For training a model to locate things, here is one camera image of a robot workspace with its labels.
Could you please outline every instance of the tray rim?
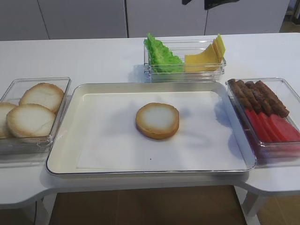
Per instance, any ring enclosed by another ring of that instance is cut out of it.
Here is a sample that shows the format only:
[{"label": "tray rim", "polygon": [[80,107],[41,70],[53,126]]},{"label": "tray rim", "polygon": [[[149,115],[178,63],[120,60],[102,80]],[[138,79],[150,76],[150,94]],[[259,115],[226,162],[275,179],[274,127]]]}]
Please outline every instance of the tray rim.
[{"label": "tray rim", "polygon": [[[197,84],[197,83],[214,83],[214,84],[218,85],[219,87],[221,87],[222,91],[225,93],[224,97],[227,98],[228,101],[229,101],[229,105],[228,106],[232,109],[232,111],[233,111],[233,113],[235,115],[235,118],[236,118],[236,120],[239,123],[240,128],[243,129],[242,125],[241,125],[241,123],[239,121],[239,118],[238,118],[238,116],[237,116],[237,114],[236,114],[236,112],[235,112],[232,104],[230,103],[229,95],[228,95],[228,93],[226,91],[225,86],[223,84],[221,84],[220,82],[212,81],[212,80],[209,80],[209,81],[205,80],[205,81],[200,81],[200,82],[160,82],[160,83],[140,83],[140,82],[132,82],[132,83],[84,83],[84,84],[81,84],[81,85],[77,86],[74,89],[74,91],[73,91],[73,93],[71,95],[71,99],[69,101],[69,104],[68,104],[67,108],[65,109],[64,114],[62,115],[61,123],[63,122],[63,120],[64,120],[64,118],[65,118],[65,116],[66,116],[66,114],[68,112],[68,109],[69,109],[69,106],[71,105],[71,102],[72,102],[74,94],[76,93],[76,91],[78,91],[78,89],[82,88],[83,86],[87,86],[87,85],[93,85],[93,86],[96,86],[96,85],[129,85],[129,86],[130,85],[145,85],[145,86],[147,86],[148,85],[148,86],[152,86],[152,85],[167,85],[167,84],[170,84],[170,85],[188,85],[188,84]],[[105,93],[128,93],[128,92],[122,92],[122,91],[121,92],[103,92],[103,94],[105,94]],[[238,174],[241,175],[241,174],[244,174],[244,173],[247,173],[247,172],[251,171],[252,169],[254,169],[257,166],[256,155],[254,154],[254,152],[253,152],[253,150],[252,150],[252,148],[250,146],[250,143],[247,141],[246,144],[249,146],[249,148],[250,148],[250,150],[252,152],[252,155],[254,157],[254,161],[255,162],[254,162],[254,164],[251,167],[249,167],[247,169],[244,169],[244,170],[192,170],[192,171],[191,170],[189,170],[189,171],[173,170],[173,171],[127,171],[127,172],[54,172],[54,171],[52,171],[50,169],[50,167],[48,166],[48,163],[49,163],[49,158],[50,158],[50,155],[51,155],[51,152],[52,152],[52,148],[55,145],[55,140],[54,140],[53,144],[51,145],[50,154],[47,156],[45,166],[46,166],[46,170],[50,174],[59,175],[59,176],[60,175],[62,175],[62,176],[65,176],[65,175],[71,175],[71,176],[73,176],[73,175],[104,175],[104,176],[109,176],[109,175],[114,175],[114,174],[120,174],[120,175],[157,174],[157,175],[159,175],[159,174],[182,174],[182,173],[184,173],[184,174],[188,174],[188,173],[190,173],[190,174],[199,174],[199,175],[203,175],[203,174],[206,174],[206,173],[208,173],[209,175],[212,175],[212,174],[216,175],[216,174],[220,174],[220,173],[222,173],[222,174],[231,174],[231,175],[238,175]]]}]

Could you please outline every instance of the white tray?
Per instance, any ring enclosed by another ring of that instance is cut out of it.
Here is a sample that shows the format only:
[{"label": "white tray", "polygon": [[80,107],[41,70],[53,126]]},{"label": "white tray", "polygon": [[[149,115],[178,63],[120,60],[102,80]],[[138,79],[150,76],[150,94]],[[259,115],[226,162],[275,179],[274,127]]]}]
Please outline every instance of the white tray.
[{"label": "white tray", "polygon": [[[150,102],[179,110],[180,128],[172,138],[152,140],[136,129],[136,112]],[[237,173],[255,165],[225,87],[217,82],[79,86],[47,160],[54,174]]]}]

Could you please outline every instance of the white table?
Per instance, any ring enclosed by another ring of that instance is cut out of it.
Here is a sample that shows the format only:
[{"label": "white table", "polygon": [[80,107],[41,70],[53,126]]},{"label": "white table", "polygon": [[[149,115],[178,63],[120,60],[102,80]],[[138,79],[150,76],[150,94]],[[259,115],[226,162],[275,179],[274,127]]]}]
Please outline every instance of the white table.
[{"label": "white table", "polygon": [[[183,38],[214,37],[172,37]],[[299,33],[224,35],[223,40],[227,66],[221,83],[230,78],[282,77],[300,93]],[[142,64],[143,38],[0,42],[0,95],[16,78],[69,76],[71,91],[83,83],[144,82]],[[50,175],[44,162],[0,164],[0,207],[24,207],[58,192],[227,184],[249,191],[244,201],[245,193],[237,189],[248,224],[258,224],[255,215],[266,196],[299,194],[299,177],[299,166],[281,166],[256,168],[244,176],[61,179]]]}]

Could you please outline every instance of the lettuce leaf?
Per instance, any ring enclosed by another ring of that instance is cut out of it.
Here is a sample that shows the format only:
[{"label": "lettuce leaf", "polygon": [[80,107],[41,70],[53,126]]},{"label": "lettuce leaf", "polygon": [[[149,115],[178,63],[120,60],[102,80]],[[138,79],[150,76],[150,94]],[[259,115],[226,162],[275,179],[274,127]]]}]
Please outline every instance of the lettuce leaf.
[{"label": "lettuce leaf", "polygon": [[149,64],[156,73],[177,73],[183,72],[183,61],[169,50],[161,41],[156,40],[154,36],[148,33],[148,39],[144,40],[149,53]]}]

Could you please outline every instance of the table leg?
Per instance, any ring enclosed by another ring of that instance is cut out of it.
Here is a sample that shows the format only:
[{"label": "table leg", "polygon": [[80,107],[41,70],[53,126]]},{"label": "table leg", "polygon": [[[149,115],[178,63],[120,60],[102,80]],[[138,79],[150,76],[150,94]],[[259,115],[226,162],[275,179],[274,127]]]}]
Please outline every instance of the table leg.
[{"label": "table leg", "polygon": [[241,204],[247,225],[260,225],[256,214],[265,203],[267,197],[253,194],[236,186],[234,189]]},{"label": "table leg", "polygon": [[48,225],[50,222],[52,210],[55,203],[56,194],[47,195],[42,199],[37,200],[37,213],[35,209],[36,203],[34,202],[30,206],[23,208],[24,214],[30,219],[32,222],[35,219],[35,225]]}]

